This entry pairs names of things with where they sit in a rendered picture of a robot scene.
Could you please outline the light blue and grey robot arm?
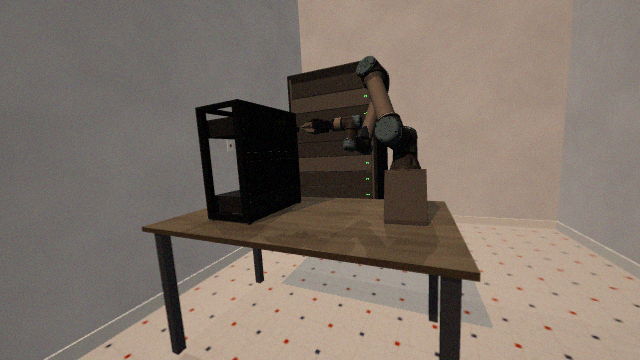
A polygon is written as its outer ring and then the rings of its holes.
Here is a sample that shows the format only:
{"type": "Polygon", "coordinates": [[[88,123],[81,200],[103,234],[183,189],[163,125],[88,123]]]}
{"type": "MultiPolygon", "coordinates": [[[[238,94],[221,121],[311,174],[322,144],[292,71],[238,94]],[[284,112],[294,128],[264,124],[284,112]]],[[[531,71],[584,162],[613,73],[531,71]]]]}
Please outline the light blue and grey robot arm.
{"type": "Polygon", "coordinates": [[[371,100],[364,123],[359,115],[334,119],[334,130],[344,131],[343,149],[369,155],[373,151],[371,142],[375,132],[376,138],[393,150],[389,170],[421,169],[417,159],[417,132],[404,126],[399,114],[394,112],[388,96],[388,72],[376,58],[367,56],[358,64],[356,74],[368,89],[371,100]],[[360,137],[357,136],[359,129],[362,129],[360,137]]]}

